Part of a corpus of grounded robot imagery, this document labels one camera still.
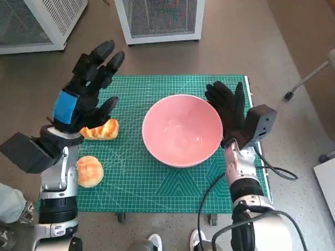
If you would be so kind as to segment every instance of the wheel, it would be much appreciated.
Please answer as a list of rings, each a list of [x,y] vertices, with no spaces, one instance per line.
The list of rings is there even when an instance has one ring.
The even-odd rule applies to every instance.
[[[117,221],[120,223],[124,223],[126,220],[126,213],[116,213],[117,215]]]
[[[320,163],[324,163],[326,161],[328,161],[330,158],[326,155],[326,154],[321,154],[319,157],[319,162]]]
[[[288,92],[285,94],[284,99],[289,101],[293,97],[294,93]]]
[[[210,226],[217,226],[218,225],[218,215],[216,213],[210,214],[208,217],[209,225]]]

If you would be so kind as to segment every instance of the bread roll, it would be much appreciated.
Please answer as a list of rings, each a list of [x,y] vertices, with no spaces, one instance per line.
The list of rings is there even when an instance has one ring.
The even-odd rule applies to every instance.
[[[86,140],[113,140],[119,133],[119,123],[116,119],[108,120],[104,125],[89,129],[84,127],[80,130],[80,134]]]
[[[95,187],[104,177],[104,170],[96,157],[84,156],[77,161],[78,184],[82,187]]]

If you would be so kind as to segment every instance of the black glove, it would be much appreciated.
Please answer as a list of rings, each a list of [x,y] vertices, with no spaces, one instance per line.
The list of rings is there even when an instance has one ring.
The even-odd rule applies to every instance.
[[[82,54],[73,69],[73,78],[61,90],[53,110],[53,126],[67,133],[79,132],[83,127],[99,127],[110,119],[118,97],[110,97],[97,108],[101,88],[107,88],[120,68],[125,54],[118,52],[105,65],[101,65],[112,53],[112,40],[99,45],[89,55]]]
[[[237,84],[235,95],[220,81],[216,81],[213,85],[207,85],[206,88],[205,96],[218,112],[224,128],[221,146],[225,148],[225,145],[234,139],[237,140],[239,146],[244,146],[249,137],[242,130],[245,121],[245,97],[242,82]]]

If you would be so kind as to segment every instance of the green cutting mat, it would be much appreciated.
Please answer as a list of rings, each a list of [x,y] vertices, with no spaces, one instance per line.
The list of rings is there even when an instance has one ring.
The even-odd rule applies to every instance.
[[[85,141],[79,157],[93,155],[104,167],[104,179],[94,188],[79,188],[79,211],[195,213],[211,183],[226,170],[220,148],[204,163],[185,169],[166,166],[147,151],[142,140],[142,122],[149,108],[173,94],[191,94],[205,98],[206,85],[222,81],[232,90],[242,81],[247,111],[250,91],[243,75],[204,76],[115,76],[112,84],[100,92],[101,105],[110,96],[119,103],[112,117],[120,124],[119,136],[113,141]],[[268,194],[264,172],[258,176]],[[227,183],[222,179],[209,195],[206,213],[231,213]]]

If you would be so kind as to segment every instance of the pink bowl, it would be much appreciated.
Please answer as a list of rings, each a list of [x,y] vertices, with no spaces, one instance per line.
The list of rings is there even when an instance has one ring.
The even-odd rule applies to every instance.
[[[191,167],[205,161],[222,140],[222,122],[206,101],[191,95],[159,100],[147,112],[142,136],[148,151],[173,167]]]

